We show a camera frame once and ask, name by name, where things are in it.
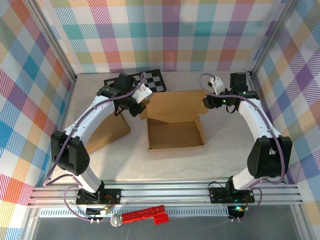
aluminum rail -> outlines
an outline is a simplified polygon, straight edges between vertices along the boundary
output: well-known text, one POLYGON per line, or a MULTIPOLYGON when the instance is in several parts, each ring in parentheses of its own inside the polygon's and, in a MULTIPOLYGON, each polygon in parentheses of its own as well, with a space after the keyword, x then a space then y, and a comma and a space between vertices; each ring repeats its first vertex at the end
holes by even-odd
MULTIPOLYGON (((152 207, 165 205, 166 207, 200 207, 200 206, 232 206, 236 203, 211 204, 208 192, 208 184, 217 181, 224 185, 227 178, 201 179, 201 180, 128 180, 105 181, 105 188, 121 189, 120 206, 123 207, 152 207)), ((56 184, 49 187, 34 188, 28 203, 30 208, 61 208, 64 207, 63 195, 71 185, 56 184)), ((281 183, 273 185, 261 183, 262 205, 300 205, 302 198, 298 187, 293 184, 281 183)), ((254 190, 256 205, 260 198, 260 192, 254 190)), ((70 190, 66 199, 71 206, 75 206, 76 190, 70 190)))

red sparkly object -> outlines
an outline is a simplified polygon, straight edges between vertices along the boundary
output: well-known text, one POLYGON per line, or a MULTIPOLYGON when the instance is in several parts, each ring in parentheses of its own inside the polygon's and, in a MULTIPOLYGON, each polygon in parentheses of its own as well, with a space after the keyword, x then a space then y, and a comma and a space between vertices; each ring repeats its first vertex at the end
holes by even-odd
POLYGON ((123 224, 132 223, 152 217, 154 220, 154 224, 164 224, 169 222, 169 216, 168 214, 166 214, 164 205, 150 207, 138 211, 132 211, 121 215, 123 224))

cardboard box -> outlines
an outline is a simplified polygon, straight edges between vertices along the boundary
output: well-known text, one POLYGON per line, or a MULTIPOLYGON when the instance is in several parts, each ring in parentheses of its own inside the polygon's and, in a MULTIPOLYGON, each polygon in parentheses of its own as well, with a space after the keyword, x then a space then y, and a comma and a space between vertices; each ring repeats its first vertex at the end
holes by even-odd
POLYGON ((85 149, 88 153, 92 153, 129 133, 130 127, 125 118, 121 114, 115 116, 113 113, 94 131, 85 149))
POLYGON ((155 92, 140 115, 147 119, 149 150, 189 148, 205 144, 199 114, 206 114, 202 90, 155 92))

